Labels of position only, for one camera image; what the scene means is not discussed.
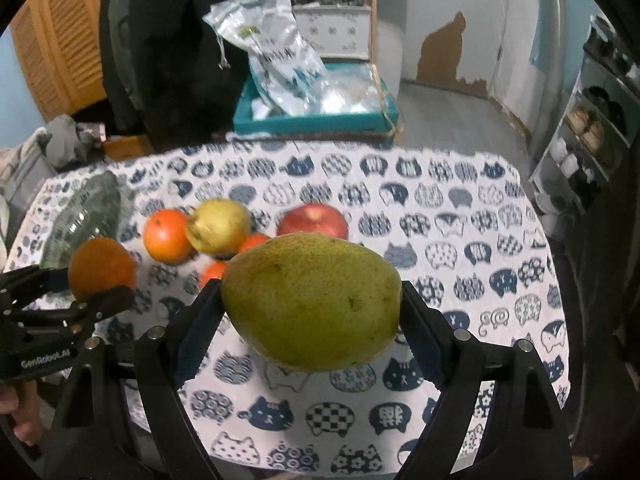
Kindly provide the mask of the person's left hand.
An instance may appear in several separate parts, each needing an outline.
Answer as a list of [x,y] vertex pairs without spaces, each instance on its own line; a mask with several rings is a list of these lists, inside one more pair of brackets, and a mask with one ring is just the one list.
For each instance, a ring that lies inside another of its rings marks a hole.
[[0,388],[1,414],[14,421],[13,432],[17,440],[28,446],[39,443],[44,433],[40,416],[41,400],[34,380]]

